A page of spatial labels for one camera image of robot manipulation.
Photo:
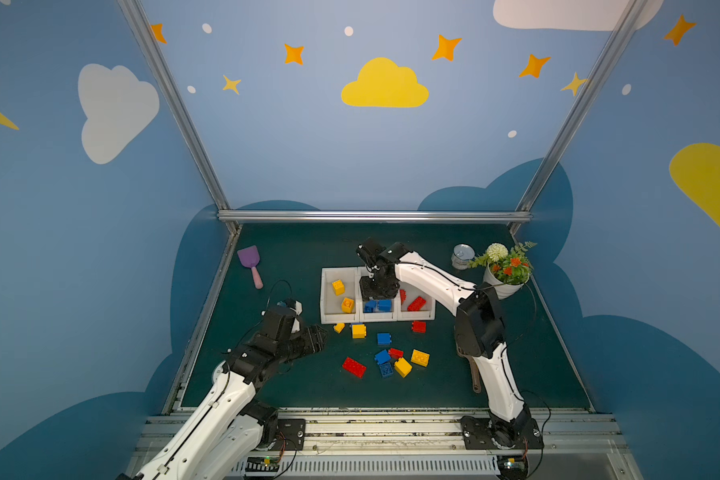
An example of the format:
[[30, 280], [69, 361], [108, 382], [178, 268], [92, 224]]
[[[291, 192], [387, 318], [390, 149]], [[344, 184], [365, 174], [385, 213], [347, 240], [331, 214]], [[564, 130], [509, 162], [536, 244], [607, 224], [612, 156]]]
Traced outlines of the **yellow orange lego brick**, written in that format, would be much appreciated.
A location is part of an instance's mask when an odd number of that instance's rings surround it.
[[346, 314], [354, 312], [355, 302], [352, 298], [344, 298], [341, 302], [341, 311]]

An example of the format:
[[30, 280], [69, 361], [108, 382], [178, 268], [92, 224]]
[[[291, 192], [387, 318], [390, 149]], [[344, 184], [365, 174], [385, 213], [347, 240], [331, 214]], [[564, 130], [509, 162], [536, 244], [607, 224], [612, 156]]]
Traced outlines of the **red lego bottom brick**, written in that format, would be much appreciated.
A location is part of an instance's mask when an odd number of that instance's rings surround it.
[[407, 311], [408, 312], [421, 311], [426, 306], [426, 304], [427, 304], [426, 299], [421, 296], [418, 296], [407, 306]]

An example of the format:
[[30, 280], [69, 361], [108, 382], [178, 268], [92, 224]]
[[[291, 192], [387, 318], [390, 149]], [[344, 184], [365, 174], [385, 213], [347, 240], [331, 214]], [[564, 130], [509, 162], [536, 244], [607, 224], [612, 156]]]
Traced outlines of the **yellow lego square brick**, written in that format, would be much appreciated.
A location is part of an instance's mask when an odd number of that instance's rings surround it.
[[365, 339], [367, 336], [367, 328], [363, 324], [354, 324], [351, 327], [353, 339]]

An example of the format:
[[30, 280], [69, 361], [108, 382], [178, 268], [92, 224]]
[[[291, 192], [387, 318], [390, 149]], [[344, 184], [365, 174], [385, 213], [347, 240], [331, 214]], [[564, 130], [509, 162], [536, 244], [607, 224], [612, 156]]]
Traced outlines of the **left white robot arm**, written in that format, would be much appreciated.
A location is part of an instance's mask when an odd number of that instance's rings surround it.
[[325, 347], [327, 332], [305, 326], [302, 305], [268, 307], [252, 339], [236, 346], [201, 404], [136, 479], [222, 479], [257, 447], [274, 441], [277, 409], [255, 399], [283, 365]]

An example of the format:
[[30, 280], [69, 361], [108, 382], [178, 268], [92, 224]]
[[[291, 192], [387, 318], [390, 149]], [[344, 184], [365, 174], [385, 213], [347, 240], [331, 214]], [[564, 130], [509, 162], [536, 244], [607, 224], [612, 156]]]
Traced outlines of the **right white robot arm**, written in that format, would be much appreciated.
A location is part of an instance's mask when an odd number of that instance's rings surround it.
[[486, 389], [492, 439], [503, 448], [515, 446], [532, 416], [511, 370], [495, 288], [451, 275], [399, 242], [384, 247], [369, 238], [358, 245], [356, 253], [368, 271], [359, 281], [363, 299], [393, 299], [405, 283], [455, 317], [456, 346], [474, 361]]

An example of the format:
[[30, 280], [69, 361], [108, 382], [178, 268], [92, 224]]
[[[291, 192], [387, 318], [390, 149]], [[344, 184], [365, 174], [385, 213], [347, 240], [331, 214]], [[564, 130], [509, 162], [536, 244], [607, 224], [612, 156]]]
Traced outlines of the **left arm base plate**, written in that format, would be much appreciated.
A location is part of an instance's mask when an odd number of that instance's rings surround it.
[[262, 432], [258, 450], [302, 451], [306, 434], [306, 420], [286, 418], [268, 421]]

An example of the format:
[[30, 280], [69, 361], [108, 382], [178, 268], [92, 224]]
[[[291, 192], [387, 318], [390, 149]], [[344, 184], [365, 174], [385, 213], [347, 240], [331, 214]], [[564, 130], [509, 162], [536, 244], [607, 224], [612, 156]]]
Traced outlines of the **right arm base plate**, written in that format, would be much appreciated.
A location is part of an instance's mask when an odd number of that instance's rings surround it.
[[516, 422], [498, 418], [463, 416], [459, 419], [467, 450], [542, 450], [541, 427], [531, 417]]

